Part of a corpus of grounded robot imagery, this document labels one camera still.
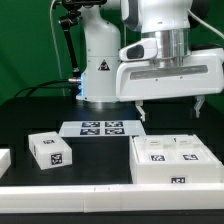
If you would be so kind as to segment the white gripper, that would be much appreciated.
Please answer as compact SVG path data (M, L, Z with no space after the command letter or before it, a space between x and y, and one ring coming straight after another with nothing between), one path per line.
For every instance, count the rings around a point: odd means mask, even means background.
M204 95L224 89L223 64L222 48L193 51L178 67L155 68L149 61L122 63L117 71L116 96L120 101L135 101L142 122L146 121L142 100L196 96L194 111L199 118Z

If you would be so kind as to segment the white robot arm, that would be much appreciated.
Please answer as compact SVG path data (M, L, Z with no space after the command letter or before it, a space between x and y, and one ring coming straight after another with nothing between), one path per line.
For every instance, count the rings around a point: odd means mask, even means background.
M120 31L96 4L81 8L87 67L77 99L98 108L131 101L194 96L200 111L208 94L224 90L224 49L189 49L189 19L203 0L109 0L141 39L122 47Z

